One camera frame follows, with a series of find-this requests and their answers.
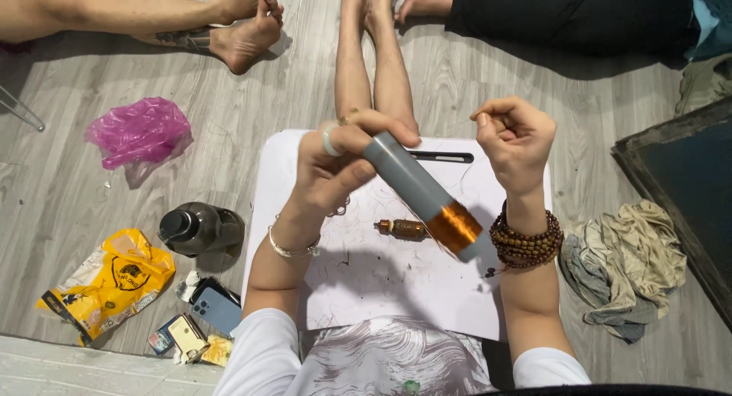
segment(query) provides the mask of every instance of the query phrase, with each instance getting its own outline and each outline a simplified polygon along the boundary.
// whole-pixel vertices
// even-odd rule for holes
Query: silver bracelet
[[[272,250],[274,250],[275,253],[279,254],[280,256],[284,258],[301,258],[303,256],[307,256],[308,254],[311,254],[312,256],[318,256],[320,254],[320,250],[318,250],[317,245],[320,242],[320,234],[318,234],[318,238],[313,242],[313,244],[310,244],[305,251],[300,251],[297,253],[293,253],[292,251],[284,250],[282,247],[279,247],[277,243],[272,239],[272,226],[270,226],[267,229],[267,232],[270,234],[270,244],[272,245]]]

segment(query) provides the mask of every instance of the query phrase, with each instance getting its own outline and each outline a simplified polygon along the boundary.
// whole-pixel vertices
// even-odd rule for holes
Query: metal chair leg
[[[31,116],[33,116],[33,119],[35,119],[36,121],[32,121],[32,120],[28,119],[27,117],[23,116],[22,114],[18,113],[13,108],[13,106],[10,106],[9,104],[5,103],[5,101],[0,100],[0,104],[2,104],[3,106],[7,107],[7,109],[10,110],[10,111],[12,111],[13,114],[15,114],[16,116],[18,116],[24,122],[27,122],[28,124],[30,124],[31,126],[33,126],[39,132],[45,130],[45,124],[43,123],[43,120],[41,120],[40,117],[38,117],[35,113],[33,113],[33,111],[31,109],[29,109],[28,106],[26,106],[25,104],[23,104],[17,98],[13,97],[13,95],[10,94],[10,92],[8,90],[5,90],[5,88],[3,86],[0,86],[0,90],[2,90],[5,94],[7,94],[7,96],[10,97],[13,101],[15,101],[19,106],[23,107],[23,109],[26,110],[28,112],[28,114],[30,114]]]

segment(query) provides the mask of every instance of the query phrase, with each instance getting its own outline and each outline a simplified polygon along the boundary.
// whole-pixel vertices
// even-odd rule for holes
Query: white sleeve
[[[591,384],[577,359],[553,348],[535,348],[520,354],[513,364],[513,381],[516,389]]]
[[[214,396],[278,396],[301,367],[295,323],[279,309],[260,309],[231,331],[233,347]]]

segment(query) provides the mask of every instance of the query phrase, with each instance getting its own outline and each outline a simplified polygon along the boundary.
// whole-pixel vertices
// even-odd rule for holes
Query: black pants
[[[681,56],[699,36],[692,0],[453,0],[445,30],[598,56]]]

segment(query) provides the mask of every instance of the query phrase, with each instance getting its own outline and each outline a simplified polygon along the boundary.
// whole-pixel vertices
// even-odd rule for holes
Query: yellow plastic bag
[[[169,253],[150,246],[137,229],[115,233],[58,288],[38,300],[80,333],[88,346],[97,336],[140,312],[176,271]]]

